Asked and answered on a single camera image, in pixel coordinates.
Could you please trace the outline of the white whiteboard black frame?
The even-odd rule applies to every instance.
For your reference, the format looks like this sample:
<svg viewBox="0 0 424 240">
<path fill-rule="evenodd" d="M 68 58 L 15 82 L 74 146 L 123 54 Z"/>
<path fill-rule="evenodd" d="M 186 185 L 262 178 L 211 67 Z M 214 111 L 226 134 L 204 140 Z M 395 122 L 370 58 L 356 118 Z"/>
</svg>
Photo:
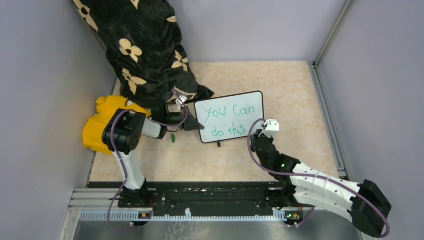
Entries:
<svg viewBox="0 0 424 240">
<path fill-rule="evenodd" d="M 261 91 L 227 95 L 194 103 L 195 116 L 203 126 L 199 130 L 203 144 L 248 136 L 253 123 L 265 117 Z"/>
</svg>

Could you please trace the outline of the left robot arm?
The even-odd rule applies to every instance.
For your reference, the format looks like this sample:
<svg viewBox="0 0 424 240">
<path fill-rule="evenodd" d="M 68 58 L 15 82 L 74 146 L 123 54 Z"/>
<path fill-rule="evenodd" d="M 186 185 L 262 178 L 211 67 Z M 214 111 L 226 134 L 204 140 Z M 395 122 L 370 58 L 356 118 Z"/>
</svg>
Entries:
<svg viewBox="0 0 424 240">
<path fill-rule="evenodd" d="M 117 196 L 118 207 L 150 205 L 148 184 L 136 153 L 141 137 L 163 139 L 170 128 L 198 131 L 205 127 L 190 113 L 185 100 L 177 100 L 178 112 L 170 112 L 167 103 L 155 99 L 151 116 L 134 109 L 119 108 L 106 125 L 101 140 L 115 156 L 123 177 Z"/>
</svg>

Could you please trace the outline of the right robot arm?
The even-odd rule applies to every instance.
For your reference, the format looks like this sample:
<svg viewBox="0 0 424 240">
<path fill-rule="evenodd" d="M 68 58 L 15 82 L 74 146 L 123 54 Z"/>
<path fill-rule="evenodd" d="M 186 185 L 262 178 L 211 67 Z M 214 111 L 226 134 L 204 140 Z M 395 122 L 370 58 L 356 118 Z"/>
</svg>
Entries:
<svg viewBox="0 0 424 240">
<path fill-rule="evenodd" d="M 254 163 L 282 183 L 287 206 L 309 205 L 336 214 L 373 238 L 386 238 L 392 204 L 376 183 L 332 177 L 300 160 L 280 153 L 264 131 L 249 133 L 248 149 Z"/>
</svg>

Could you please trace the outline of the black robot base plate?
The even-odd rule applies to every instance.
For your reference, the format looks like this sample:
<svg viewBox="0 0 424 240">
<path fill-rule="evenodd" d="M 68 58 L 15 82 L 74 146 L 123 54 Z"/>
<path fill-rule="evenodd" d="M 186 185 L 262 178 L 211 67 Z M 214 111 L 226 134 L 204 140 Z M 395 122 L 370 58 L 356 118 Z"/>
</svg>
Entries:
<svg viewBox="0 0 424 240">
<path fill-rule="evenodd" d="M 271 216 L 274 210 L 298 209 L 294 188 L 282 182 L 147 182 L 141 193 L 124 189 L 120 208 L 153 208 L 155 217 Z"/>
</svg>

